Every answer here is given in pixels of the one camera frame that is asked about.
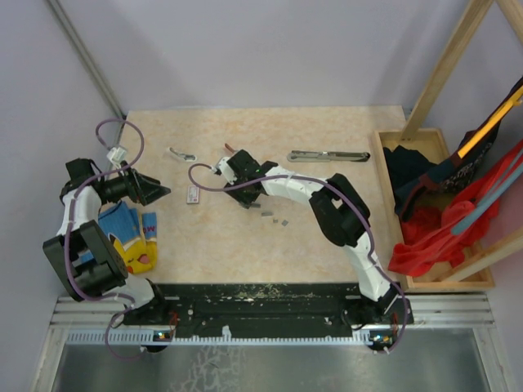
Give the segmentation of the black grey large stapler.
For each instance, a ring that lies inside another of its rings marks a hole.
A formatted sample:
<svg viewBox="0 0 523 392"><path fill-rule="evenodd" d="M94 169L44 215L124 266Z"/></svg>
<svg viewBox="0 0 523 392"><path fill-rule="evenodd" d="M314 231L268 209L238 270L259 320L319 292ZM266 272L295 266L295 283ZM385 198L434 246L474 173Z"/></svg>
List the black grey large stapler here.
<svg viewBox="0 0 523 392"><path fill-rule="evenodd" d="M302 151L292 150L287 155L287 160L293 163L306 163L306 162L336 162L336 161L347 161L364 163L370 159L371 155L369 152L342 152L342 151Z"/></svg>

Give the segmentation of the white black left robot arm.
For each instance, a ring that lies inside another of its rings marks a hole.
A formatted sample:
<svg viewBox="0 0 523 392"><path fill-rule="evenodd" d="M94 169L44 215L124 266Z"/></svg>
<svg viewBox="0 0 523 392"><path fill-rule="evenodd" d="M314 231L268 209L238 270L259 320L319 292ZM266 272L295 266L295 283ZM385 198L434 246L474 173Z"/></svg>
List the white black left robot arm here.
<svg viewBox="0 0 523 392"><path fill-rule="evenodd" d="M60 192L64 217L57 234L42 250L62 285L75 301L114 299L124 308L138 311L154 324L164 322L170 305L158 285L127 271L122 256L98 224L107 203L130 198L147 206L171 193L159 180L142 175L129 164L107 180L95 173L94 162L77 158L65 164L69 173Z"/></svg>

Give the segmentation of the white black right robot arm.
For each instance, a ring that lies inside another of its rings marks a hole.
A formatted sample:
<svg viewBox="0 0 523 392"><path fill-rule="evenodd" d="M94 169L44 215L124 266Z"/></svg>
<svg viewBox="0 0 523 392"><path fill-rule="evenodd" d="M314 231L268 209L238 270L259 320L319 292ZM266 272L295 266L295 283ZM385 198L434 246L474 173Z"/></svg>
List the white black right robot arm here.
<svg viewBox="0 0 523 392"><path fill-rule="evenodd" d="M251 207L262 194L310 207L322 234L347 254L366 316L384 323L393 315L400 299L397 285L386 276L375 252L370 210L344 175L303 176L271 161L260 164L243 149L222 158L217 172L226 179L226 192L243 207Z"/></svg>

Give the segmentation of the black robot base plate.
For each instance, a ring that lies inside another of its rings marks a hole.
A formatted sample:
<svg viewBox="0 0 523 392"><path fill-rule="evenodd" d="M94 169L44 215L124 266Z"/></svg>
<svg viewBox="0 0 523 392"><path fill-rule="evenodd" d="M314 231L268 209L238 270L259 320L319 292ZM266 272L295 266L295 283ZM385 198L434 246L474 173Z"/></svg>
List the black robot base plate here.
<svg viewBox="0 0 523 392"><path fill-rule="evenodd" d="M364 327L413 323L409 301L377 315L355 283L157 284L164 302L124 316L126 326L168 326L180 338L350 337Z"/></svg>

